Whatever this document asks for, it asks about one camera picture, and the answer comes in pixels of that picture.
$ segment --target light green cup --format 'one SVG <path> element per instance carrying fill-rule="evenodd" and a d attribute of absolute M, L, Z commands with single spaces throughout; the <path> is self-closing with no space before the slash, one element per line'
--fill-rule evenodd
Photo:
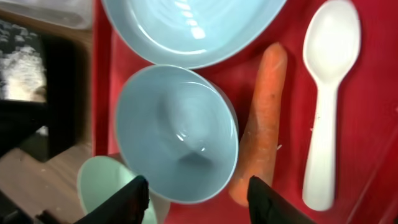
<path fill-rule="evenodd" d="M 111 157 L 96 156 L 88 159 L 80 168 L 77 180 L 78 196 L 84 213 L 88 214 L 99 207 L 135 176 L 123 163 Z M 142 224 L 163 223 L 170 202 L 151 192 L 149 199 Z"/>

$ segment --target carrot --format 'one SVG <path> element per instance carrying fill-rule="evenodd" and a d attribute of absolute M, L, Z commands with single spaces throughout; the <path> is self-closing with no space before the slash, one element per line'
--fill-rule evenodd
<path fill-rule="evenodd" d="M 239 143 L 238 164 L 229 184 L 230 196 L 245 207 L 250 177 L 258 176 L 272 185 L 286 67 L 284 48 L 279 43 L 269 46 L 261 59 L 248 122 Z"/>

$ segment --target spoon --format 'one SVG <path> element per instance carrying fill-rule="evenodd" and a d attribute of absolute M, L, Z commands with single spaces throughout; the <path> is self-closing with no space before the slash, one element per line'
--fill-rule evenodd
<path fill-rule="evenodd" d="M 303 185 L 303 201 L 313 210 L 324 211 L 333 205 L 337 92 L 358 57 L 360 42 L 358 13 L 347 0 L 325 2 L 305 36 L 304 64 L 318 87 Z"/>

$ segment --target bowl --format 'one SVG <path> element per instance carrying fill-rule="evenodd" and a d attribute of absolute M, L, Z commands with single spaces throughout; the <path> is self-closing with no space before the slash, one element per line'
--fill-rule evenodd
<path fill-rule="evenodd" d="M 208 200 L 234 172 L 236 115 L 225 94 L 195 72 L 171 65 L 137 72 L 123 87 L 115 123 L 126 164 L 167 200 Z"/>
<path fill-rule="evenodd" d="M 88 159 L 78 173 L 80 205 L 87 215 L 136 177 L 124 164 L 108 156 Z M 149 192 L 149 206 L 142 224 L 162 224 L 170 202 Z"/>
<path fill-rule="evenodd" d="M 286 0 L 103 0 L 113 27 L 154 64 L 203 68 L 250 44 Z"/>

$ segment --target red tray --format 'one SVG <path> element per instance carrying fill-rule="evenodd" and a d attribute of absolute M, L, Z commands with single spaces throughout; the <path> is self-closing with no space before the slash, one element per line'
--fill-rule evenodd
<path fill-rule="evenodd" d="M 338 98 L 336 200 L 326 212 L 302 202 L 305 162 L 317 89 L 302 61 L 304 36 L 323 0 L 289 0 L 267 30 L 243 51 L 196 70 L 228 95 L 246 124 L 259 57 L 279 41 L 289 53 L 282 99 L 274 185 L 278 193 L 317 223 L 392 223 L 398 215 L 398 1 L 354 0 L 362 24 L 356 65 Z M 150 65 L 112 30 L 100 0 L 95 5 L 93 60 L 94 155 L 118 152 L 114 107 L 124 82 Z M 224 190 L 198 205 L 172 204 L 166 223 L 249 223 L 246 208 Z"/>

